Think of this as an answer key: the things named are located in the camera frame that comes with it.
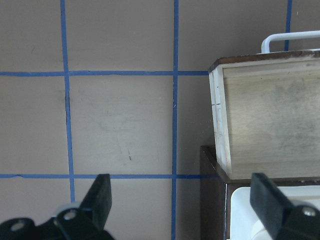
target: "wooden panel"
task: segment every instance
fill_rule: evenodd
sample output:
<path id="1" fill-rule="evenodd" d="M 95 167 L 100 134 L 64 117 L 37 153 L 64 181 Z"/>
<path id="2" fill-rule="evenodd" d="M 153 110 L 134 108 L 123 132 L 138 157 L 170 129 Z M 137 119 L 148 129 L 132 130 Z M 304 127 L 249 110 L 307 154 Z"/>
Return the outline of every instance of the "wooden panel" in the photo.
<path id="1" fill-rule="evenodd" d="M 218 163 L 230 179 L 319 176 L 320 59 L 257 63 L 210 74 Z"/>
<path id="2" fill-rule="evenodd" d="M 317 176 L 320 70 L 225 79 L 232 178 Z"/>

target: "wooden drawer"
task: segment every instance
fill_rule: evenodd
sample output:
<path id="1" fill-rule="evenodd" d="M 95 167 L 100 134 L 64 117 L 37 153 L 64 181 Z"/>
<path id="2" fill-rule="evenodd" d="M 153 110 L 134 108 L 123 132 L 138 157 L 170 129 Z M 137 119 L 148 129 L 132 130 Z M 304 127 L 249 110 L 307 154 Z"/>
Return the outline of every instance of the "wooden drawer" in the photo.
<path id="1" fill-rule="evenodd" d="M 218 59 L 209 69 L 218 164 L 230 179 L 320 174 L 320 51 Z"/>

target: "white handle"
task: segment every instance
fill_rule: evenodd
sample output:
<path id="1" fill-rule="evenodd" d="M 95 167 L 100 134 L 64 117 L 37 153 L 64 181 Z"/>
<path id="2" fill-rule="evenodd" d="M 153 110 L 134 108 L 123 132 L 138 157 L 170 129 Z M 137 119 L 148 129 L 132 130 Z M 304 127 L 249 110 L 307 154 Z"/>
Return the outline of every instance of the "white handle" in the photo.
<path id="1" fill-rule="evenodd" d="M 294 39 L 313 39 L 320 38 L 320 31 L 300 31 L 300 32 L 287 32 L 278 33 L 268 36 L 263 40 L 261 44 L 261 53 L 270 53 L 270 42 L 271 41 L 283 41 L 283 40 L 294 40 Z"/>

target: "scuff mark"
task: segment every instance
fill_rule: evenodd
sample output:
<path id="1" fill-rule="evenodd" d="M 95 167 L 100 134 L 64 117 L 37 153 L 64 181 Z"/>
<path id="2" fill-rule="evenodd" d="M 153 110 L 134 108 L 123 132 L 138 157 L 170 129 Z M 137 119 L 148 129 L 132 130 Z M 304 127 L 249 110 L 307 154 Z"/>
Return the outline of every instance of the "scuff mark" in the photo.
<path id="1" fill-rule="evenodd" d="M 128 154 L 129 154 L 129 160 L 132 161 L 129 149 L 128 149 Z"/>

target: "white plastic object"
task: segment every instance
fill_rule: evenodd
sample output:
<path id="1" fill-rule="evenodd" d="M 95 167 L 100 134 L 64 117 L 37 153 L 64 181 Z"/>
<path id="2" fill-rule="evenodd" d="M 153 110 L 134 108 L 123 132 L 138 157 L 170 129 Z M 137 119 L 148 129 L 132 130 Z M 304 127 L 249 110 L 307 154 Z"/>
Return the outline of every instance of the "white plastic object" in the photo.
<path id="1" fill-rule="evenodd" d="M 320 209 L 320 185 L 279 189 L 290 201 L 303 201 Z M 272 240 L 250 205 L 250 187 L 240 187 L 231 195 L 230 240 Z"/>
<path id="2" fill-rule="evenodd" d="M 262 54 L 270 53 L 270 42 L 271 41 L 313 39 L 313 38 L 320 38 L 320 30 L 272 34 L 272 35 L 268 36 L 265 40 L 263 40 L 263 42 L 261 44 L 261 53 Z"/>

